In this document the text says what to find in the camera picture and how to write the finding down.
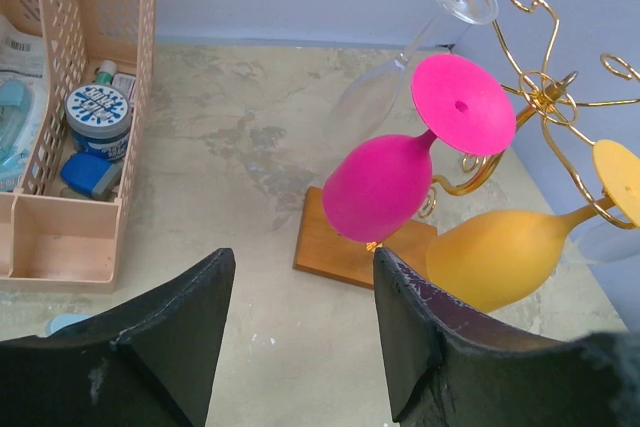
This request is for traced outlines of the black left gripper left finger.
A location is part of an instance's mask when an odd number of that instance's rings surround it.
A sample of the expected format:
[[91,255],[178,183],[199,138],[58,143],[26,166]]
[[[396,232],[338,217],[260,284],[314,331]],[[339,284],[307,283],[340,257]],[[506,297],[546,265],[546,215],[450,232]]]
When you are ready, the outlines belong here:
[[4,426],[203,426],[234,253],[47,337],[1,344]]

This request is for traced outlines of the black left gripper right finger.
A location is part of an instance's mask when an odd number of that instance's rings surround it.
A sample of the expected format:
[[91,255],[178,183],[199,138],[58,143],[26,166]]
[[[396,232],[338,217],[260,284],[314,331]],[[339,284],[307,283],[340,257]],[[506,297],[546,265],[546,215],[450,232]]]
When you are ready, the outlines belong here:
[[401,426],[636,426],[639,336],[563,342],[479,312],[388,248],[373,260],[392,419]]

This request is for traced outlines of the yellow plastic wine glass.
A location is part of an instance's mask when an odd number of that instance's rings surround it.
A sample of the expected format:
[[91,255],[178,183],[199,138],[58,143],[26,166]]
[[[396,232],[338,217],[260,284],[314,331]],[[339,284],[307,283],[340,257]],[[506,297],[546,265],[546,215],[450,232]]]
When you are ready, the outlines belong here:
[[604,197],[564,215],[496,210],[438,236],[426,250],[427,279],[481,312],[517,302],[543,285],[570,232],[617,207],[639,226],[639,157],[609,139],[593,147]]

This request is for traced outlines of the pink plastic wine glass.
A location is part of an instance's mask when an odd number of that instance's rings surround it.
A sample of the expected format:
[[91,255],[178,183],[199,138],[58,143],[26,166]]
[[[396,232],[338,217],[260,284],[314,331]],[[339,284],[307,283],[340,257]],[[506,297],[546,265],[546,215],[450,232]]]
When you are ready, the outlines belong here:
[[422,60],[410,83],[425,122],[418,136],[386,134],[352,150],[322,189],[326,218],[356,242],[382,241],[406,223],[432,184],[430,149],[441,140],[475,156],[503,152],[516,133],[512,103],[498,80],[456,54]]

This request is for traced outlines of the clear wine glass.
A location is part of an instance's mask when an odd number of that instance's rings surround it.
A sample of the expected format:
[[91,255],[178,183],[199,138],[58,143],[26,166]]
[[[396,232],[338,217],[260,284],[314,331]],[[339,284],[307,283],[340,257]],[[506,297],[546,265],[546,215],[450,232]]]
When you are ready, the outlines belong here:
[[331,147],[350,150],[377,131],[396,102],[412,57],[448,15],[469,25],[486,25],[498,14],[497,0],[435,1],[438,13],[402,51],[361,75],[341,94],[322,126]]

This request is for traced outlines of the wooden rack base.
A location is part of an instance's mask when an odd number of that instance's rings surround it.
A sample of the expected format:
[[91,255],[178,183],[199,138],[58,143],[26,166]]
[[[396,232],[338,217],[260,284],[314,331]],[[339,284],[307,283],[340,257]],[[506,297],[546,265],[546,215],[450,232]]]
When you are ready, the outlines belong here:
[[[434,226],[411,220],[383,245],[425,276],[425,252],[436,236]],[[324,213],[318,187],[306,191],[293,268],[359,287],[374,287],[373,253],[335,231]]]

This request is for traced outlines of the light blue correction tape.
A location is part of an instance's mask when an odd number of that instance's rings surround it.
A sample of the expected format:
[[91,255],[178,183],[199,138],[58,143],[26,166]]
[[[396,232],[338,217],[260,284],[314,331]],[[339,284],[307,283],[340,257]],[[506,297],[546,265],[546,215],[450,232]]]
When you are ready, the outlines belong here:
[[83,322],[89,318],[91,318],[91,315],[86,314],[65,313],[57,315],[47,323],[45,327],[45,336],[49,337],[66,327]]

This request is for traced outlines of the round blue patterned tin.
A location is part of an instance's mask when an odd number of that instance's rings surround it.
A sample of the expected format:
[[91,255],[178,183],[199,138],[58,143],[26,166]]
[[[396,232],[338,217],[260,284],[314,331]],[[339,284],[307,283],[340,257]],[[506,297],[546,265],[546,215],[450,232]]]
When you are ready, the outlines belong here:
[[65,113],[78,152],[110,162],[126,155],[133,111],[122,93],[108,85],[81,85],[67,97]]

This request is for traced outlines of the blue toothbrush package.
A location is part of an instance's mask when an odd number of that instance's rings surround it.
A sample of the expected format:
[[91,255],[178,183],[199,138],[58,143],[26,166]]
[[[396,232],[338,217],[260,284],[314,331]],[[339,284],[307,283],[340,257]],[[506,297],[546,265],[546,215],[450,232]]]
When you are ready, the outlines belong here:
[[19,186],[47,109],[44,41],[1,18],[1,190]]

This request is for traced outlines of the peach plastic file organizer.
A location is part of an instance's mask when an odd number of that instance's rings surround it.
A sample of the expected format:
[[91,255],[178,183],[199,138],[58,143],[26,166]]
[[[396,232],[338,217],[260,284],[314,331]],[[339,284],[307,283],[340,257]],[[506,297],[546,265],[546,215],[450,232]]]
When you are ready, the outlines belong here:
[[150,105],[156,0],[1,0],[35,40],[44,90],[17,184],[1,193],[5,289],[111,292]]

